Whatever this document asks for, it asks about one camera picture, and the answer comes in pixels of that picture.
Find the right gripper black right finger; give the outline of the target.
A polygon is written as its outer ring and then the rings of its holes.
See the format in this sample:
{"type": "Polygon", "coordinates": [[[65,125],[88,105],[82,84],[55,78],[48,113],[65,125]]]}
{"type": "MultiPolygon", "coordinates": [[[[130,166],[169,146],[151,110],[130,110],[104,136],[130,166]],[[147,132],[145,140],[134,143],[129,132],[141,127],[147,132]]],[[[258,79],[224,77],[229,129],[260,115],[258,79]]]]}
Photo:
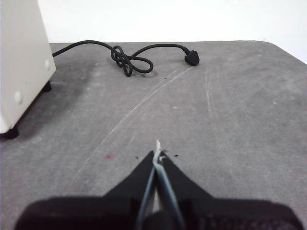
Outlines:
{"type": "Polygon", "coordinates": [[[165,207],[185,230],[302,230],[294,211],[268,200],[217,198],[189,179],[164,152],[153,156],[165,207]]]}

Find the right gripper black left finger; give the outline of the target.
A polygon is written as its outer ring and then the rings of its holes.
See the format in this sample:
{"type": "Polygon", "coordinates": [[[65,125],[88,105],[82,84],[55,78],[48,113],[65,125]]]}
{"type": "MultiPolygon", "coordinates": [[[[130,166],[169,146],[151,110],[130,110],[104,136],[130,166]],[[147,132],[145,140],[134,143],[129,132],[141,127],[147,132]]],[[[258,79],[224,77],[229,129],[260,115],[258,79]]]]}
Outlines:
{"type": "Polygon", "coordinates": [[[29,204],[15,224],[16,230],[131,230],[133,229],[154,153],[103,196],[60,196],[29,204]]]}

